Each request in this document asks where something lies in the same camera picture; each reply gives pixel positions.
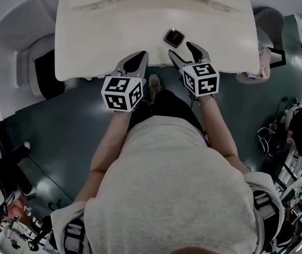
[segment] white table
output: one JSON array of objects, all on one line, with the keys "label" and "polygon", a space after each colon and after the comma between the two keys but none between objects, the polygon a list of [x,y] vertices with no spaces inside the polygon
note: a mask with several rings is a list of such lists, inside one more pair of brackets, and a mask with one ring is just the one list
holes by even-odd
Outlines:
[{"label": "white table", "polygon": [[219,71],[259,71],[249,0],[116,0],[104,8],[79,10],[89,8],[90,1],[105,4],[59,1],[55,63],[60,81],[104,76],[119,60],[141,50],[149,53],[150,66],[171,65],[168,49],[192,59],[185,44],[174,49],[163,41],[170,28],[205,48]]}]

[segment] black pants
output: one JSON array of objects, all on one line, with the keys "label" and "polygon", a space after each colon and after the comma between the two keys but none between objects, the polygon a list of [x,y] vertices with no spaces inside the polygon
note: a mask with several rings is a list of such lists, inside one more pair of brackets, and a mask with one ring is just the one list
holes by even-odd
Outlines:
[{"label": "black pants", "polygon": [[20,187],[24,194],[32,190],[32,185],[17,164],[28,157],[30,150],[24,146],[10,152],[0,159],[0,189],[5,198]]},{"label": "black pants", "polygon": [[203,133],[203,128],[190,107],[169,90],[164,89],[158,92],[151,106],[146,102],[140,102],[139,108],[132,113],[129,130],[152,116],[179,117]]}]

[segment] dark gray floor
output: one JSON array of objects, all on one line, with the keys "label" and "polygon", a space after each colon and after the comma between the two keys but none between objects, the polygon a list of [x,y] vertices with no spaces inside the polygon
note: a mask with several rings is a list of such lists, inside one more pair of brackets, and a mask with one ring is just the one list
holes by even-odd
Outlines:
[{"label": "dark gray floor", "polygon": [[[236,141],[240,159],[252,170],[261,170],[266,159],[257,146],[257,130],[275,113],[283,96],[301,96],[301,48],[292,16],[286,18],[283,39],[287,64],[272,69],[268,82],[244,85],[232,74],[220,75],[216,100]],[[191,103],[188,91],[173,67],[149,68],[150,72],[159,74],[167,89]],[[78,88],[25,108],[5,120],[14,146],[29,140],[32,145],[30,157],[42,170],[30,159],[20,163],[28,178],[37,185],[37,198],[29,204],[38,216],[49,214],[47,204],[50,201],[61,198],[62,206],[70,204],[67,195],[75,198],[86,180],[92,155],[112,116],[102,101],[102,84],[103,79],[90,83],[82,81]],[[193,110],[200,117],[197,103]]]}]

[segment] shoe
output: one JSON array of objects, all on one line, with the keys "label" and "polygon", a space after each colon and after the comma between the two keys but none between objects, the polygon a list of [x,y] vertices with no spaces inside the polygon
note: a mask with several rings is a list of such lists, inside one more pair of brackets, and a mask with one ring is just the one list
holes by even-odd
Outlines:
[{"label": "shoe", "polygon": [[29,141],[24,142],[24,147],[27,147],[28,149],[31,149],[31,144],[29,143]]},{"label": "shoe", "polygon": [[151,97],[150,104],[153,104],[155,102],[157,93],[161,91],[161,80],[159,79],[158,75],[151,74],[149,76],[149,87]]},{"label": "shoe", "polygon": [[37,189],[35,187],[32,187],[32,190],[28,194],[25,194],[25,193],[23,193],[23,194],[26,197],[32,197],[36,194],[36,192],[37,192]]}]

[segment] cable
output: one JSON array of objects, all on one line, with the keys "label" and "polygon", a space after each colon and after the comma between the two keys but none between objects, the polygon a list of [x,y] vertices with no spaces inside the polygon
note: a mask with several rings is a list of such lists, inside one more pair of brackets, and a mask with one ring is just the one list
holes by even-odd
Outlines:
[{"label": "cable", "polygon": [[33,161],[33,159],[30,156],[28,158],[39,168],[39,170],[43,173],[43,175],[45,177],[47,177],[48,179],[50,179],[69,199],[71,199],[72,201],[74,201],[74,199],[71,198],[54,180],[52,180],[50,176],[48,176],[48,175],[45,174],[45,172],[40,168],[40,166],[38,166],[38,164],[35,161]]}]

